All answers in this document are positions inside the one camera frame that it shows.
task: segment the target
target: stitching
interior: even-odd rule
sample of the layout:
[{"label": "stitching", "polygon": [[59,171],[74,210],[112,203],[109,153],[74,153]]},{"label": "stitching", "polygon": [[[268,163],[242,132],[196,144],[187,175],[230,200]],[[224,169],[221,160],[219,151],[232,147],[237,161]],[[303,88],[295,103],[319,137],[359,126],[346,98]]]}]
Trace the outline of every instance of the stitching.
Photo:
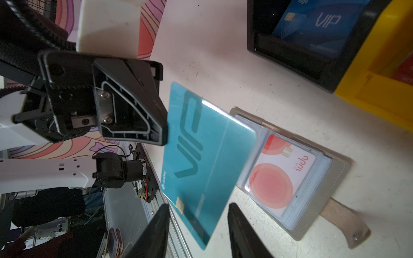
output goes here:
[{"label": "stitching", "polygon": [[344,169],[346,168],[346,165],[343,166],[343,169],[340,171],[340,173],[337,175],[336,179],[334,180],[333,184],[330,186],[330,188],[328,189],[328,191],[325,193],[323,199],[321,199],[320,203],[317,205],[317,207],[314,209],[313,213],[311,214],[311,216],[308,218],[307,223],[304,225],[304,227],[302,228],[302,230],[300,231],[300,233],[298,235],[294,235],[294,237],[300,237],[301,234],[303,233],[303,231],[307,228],[307,225],[310,223],[310,220],[314,217],[314,214],[316,213],[316,211],[320,208],[321,204],[324,203],[326,196],[328,195],[328,193],[330,192],[331,188],[333,188],[333,186],[335,185],[335,183],[337,182],[338,178],[340,177],[340,175],[343,173]]}]

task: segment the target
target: patterned backdrop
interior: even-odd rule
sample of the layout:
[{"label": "patterned backdrop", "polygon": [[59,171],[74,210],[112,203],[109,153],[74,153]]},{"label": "patterned backdrop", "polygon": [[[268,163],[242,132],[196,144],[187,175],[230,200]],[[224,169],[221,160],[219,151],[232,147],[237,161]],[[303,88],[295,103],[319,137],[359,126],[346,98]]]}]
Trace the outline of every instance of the patterned backdrop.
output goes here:
[{"label": "patterned backdrop", "polygon": [[[69,33],[68,40],[76,41],[81,0],[57,0],[56,24]],[[164,12],[166,0],[147,0],[140,12],[139,49],[137,58],[148,59]],[[94,127],[84,136],[59,143],[23,146],[10,150],[13,159],[63,159],[93,154],[105,145],[119,141],[105,140]],[[116,147],[103,151],[117,152]]]}]

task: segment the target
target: tabletop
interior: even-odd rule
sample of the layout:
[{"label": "tabletop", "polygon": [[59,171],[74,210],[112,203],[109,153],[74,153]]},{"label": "tabletop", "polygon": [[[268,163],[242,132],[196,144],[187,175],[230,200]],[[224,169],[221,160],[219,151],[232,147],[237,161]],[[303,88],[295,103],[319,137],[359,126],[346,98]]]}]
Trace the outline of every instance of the tabletop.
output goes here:
[{"label": "tabletop", "polygon": [[[413,134],[328,94],[293,72],[247,51],[247,0],[168,1],[151,60],[164,66],[160,97],[173,81],[229,112],[233,107],[353,160],[333,198],[356,210],[372,231],[354,250],[320,216],[294,241],[247,195],[237,203],[274,257],[412,257]],[[163,147],[146,145],[160,176]],[[202,250],[178,216],[193,257],[231,257],[222,214]]]}]

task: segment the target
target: red circle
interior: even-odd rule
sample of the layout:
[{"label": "red circle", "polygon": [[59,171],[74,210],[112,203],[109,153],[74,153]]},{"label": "red circle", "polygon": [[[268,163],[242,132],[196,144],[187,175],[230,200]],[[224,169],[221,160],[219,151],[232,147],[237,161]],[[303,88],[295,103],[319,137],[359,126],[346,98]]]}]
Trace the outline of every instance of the red circle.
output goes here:
[{"label": "red circle", "polygon": [[257,165],[249,177],[249,184],[255,198],[269,208],[286,207],[294,194],[289,176],[270,163]]},{"label": "red circle", "polygon": [[278,155],[283,152],[285,147],[290,147],[290,146],[291,146],[291,143],[286,142],[283,139],[275,135],[270,135],[261,153],[264,153],[267,155]]}]

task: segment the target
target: leather strap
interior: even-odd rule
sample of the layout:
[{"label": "leather strap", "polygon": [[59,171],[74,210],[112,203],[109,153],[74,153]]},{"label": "leather strap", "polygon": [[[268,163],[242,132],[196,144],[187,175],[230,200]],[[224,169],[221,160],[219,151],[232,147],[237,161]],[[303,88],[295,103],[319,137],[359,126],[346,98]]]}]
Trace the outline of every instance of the leather strap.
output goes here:
[{"label": "leather strap", "polygon": [[371,235],[370,228],[353,210],[333,198],[330,198],[320,215],[343,232],[350,249],[356,248]]}]

